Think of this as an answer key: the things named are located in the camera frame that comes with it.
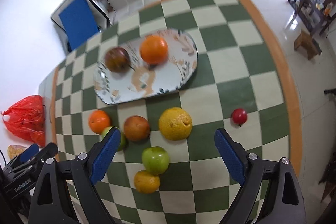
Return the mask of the green apple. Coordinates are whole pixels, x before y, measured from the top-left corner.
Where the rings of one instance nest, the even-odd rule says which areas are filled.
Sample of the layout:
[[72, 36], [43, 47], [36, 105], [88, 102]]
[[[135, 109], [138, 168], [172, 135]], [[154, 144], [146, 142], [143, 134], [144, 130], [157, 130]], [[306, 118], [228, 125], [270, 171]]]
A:
[[168, 169], [170, 157], [162, 147], [149, 147], [142, 152], [142, 163], [147, 172], [160, 175]]
[[[101, 133], [101, 138], [104, 138], [107, 135], [107, 133], [109, 132], [109, 130], [111, 130], [113, 128], [116, 128], [116, 127], [109, 126], [109, 127], [104, 128], [102, 133]], [[127, 145], [127, 139], [125, 137], [125, 134], [123, 132], [121, 132], [120, 145], [119, 145], [117, 151], [120, 152], [120, 151], [124, 150], [126, 145]]]

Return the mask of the snack chips box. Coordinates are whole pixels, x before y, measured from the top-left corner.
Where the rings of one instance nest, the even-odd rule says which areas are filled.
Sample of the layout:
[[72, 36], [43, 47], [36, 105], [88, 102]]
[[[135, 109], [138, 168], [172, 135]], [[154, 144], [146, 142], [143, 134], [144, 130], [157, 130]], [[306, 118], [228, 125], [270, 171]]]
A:
[[9, 145], [7, 147], [7, 154], [8, 154], [10, 159], [13, 159], [16, 156], [23, 153], [26, 149], [27, 149], [27, 147], [22, 146], [22, 145]]

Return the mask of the small yellow orange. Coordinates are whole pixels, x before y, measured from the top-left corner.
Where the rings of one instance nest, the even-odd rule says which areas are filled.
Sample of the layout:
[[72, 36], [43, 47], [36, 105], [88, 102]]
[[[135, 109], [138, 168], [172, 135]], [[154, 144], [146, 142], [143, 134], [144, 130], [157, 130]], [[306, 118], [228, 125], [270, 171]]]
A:
[[146, 170], [138, 171], [134, 176], [134, 186], [142, 194], [152, 194], [160, 187], [160, 178]]

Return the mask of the large bright orange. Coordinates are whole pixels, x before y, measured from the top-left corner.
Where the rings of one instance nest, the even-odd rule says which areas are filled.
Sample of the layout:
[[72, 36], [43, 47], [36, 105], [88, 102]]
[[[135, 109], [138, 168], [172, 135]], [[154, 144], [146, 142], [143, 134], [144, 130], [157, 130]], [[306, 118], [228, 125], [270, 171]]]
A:
[[158, 65], [168, 57], [168, 45], [164, 38], [157, 35], [147, 36], [141, 43], [139, 53], [143, 61], [150, 65]]

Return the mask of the red cherry tomato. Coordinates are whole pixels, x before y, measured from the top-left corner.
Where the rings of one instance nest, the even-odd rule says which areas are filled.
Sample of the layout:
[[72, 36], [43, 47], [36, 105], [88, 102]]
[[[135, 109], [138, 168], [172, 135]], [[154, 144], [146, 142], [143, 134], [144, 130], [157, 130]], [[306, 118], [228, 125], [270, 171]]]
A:
[[231, 119], [234, 124], [241, 126], [248, 119], [247, 112], [243, 108], [235, 109], [231, 114]]

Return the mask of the blue folded mat board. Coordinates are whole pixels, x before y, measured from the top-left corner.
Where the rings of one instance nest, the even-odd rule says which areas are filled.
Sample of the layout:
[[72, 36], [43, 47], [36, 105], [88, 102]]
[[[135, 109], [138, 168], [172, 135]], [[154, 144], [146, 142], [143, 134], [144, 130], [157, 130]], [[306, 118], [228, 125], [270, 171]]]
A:
[[108, 15], [94, 0], [64, 0], [51, 14], [51, 20], [65, 33], [67, 53], [110, 26]]

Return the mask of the small wooden stool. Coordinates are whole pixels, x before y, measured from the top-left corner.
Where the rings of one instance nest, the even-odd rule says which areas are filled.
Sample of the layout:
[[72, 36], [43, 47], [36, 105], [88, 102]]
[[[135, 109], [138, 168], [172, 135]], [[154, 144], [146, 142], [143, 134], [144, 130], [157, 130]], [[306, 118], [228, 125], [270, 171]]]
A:
[[294, 50], [303, 53], [302, 48], [306, 51], [306, 57], [311, 60], [322, 53], [319, 44], [305, 31], [301, 30], [299, 36], [294, 41]]

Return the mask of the reddish brown orange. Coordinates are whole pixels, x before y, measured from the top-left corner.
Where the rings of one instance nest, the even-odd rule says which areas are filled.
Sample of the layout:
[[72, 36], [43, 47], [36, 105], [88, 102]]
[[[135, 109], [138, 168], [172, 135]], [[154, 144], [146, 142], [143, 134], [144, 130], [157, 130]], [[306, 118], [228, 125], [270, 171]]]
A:
[[131, 116], [123, 124], [123, 133], [129, 141], [137, 142], [147, 139], [150, 135], [149, 122], [142, 116]]

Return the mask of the dark wooden chair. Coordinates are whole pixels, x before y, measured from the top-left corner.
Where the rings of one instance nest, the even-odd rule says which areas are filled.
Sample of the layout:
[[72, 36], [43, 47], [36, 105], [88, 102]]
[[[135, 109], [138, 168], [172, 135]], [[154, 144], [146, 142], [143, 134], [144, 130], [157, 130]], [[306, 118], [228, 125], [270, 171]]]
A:
[[294, 8], [294, 18], [299, 16], [310, 36], [325, 31], [335, 23], [335, 0], [288, 0]]

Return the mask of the floral oval ceramic plate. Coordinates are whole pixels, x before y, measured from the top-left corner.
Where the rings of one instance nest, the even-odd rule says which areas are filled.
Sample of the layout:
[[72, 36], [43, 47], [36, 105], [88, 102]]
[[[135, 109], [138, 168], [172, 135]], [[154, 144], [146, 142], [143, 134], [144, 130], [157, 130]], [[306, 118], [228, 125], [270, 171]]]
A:
[[[167, 59], [150, 65], [140, 54], [141, 44], [151, 36], [167, 42]], [[123, 72], [111, 72], [104, 59], [98, 62], [93, 75], [96, 96], [107, 105], [117, 105], [171, 93], [179, 90], [198, 66], [198, 50], [190, 34], [175, 28], [157, 30], [147, 36], [132, 39], [121, 45], [130, 57]]]

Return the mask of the green white checkered tablecloth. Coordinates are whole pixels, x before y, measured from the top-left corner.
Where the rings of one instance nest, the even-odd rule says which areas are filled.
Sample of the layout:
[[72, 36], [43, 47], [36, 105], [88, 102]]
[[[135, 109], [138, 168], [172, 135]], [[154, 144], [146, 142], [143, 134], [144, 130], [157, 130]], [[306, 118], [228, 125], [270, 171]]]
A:
[[[157, 97], [108, 106], [95, 94], [93, 74], [104, 52], [163, 28], [191, 35], [198, 66], [185, 86]], [[150, 124], [150, 137], [118, 152], [98, 192], [110, 215], [121, 223], [218, 223], [238, 192], [214, 144], [224, 127], [248, 151], [277, 161], [287, 156], [295, 171], [302, 159], [298, 95], [285, 55], [251, 0], [164, 0], [89, 39], [70, 53], [41, 85], [51, 102], [47, 140], [59, 147], [59, 159], [88, 151], [99, 139], [88, 126], [90, 114], [105, 111], [116, 127], [139, 115]], [[193, 121], [187, 139], [167, 140], [159, 131], [161, 114], [180, 107]], [[235, 109], [247, 121], [234, 124]], [[164, 148], [168, 169], [160, 187], [142, 194], [134, 176], [146, 170], [142, 152]]]

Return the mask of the red plastic bag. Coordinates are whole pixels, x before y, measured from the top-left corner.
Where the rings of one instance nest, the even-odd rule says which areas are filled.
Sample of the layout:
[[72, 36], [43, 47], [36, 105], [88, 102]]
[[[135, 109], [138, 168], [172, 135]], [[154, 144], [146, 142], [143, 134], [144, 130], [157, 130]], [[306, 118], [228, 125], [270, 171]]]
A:
[[1, 112], [7, 130], [14, 136], [37, 144], [46, 145], [45, 139], [45, 106], [43, 97], [33, 95], [13, 104], [8, 110]]

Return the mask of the large yellow citrus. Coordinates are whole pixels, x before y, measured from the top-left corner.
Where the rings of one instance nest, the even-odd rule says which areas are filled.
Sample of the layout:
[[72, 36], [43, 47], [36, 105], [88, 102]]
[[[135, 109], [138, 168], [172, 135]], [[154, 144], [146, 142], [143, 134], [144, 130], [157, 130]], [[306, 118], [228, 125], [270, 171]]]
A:
[[180, 107], [172, 107], [161, 114], [158, 127], [167, 140], [180, 141], [189, 137], [193, 121], [188, 112]]

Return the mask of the dark red apple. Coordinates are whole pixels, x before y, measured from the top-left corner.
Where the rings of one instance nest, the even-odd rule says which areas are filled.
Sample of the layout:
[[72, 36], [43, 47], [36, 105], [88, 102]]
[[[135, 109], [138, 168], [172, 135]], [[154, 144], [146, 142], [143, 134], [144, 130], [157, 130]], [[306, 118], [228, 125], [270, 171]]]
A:
[[130, 56], [122, 47], [110, 48], [104, 55], [104, 63], [111, 72], [124, 73], [130, 65]]

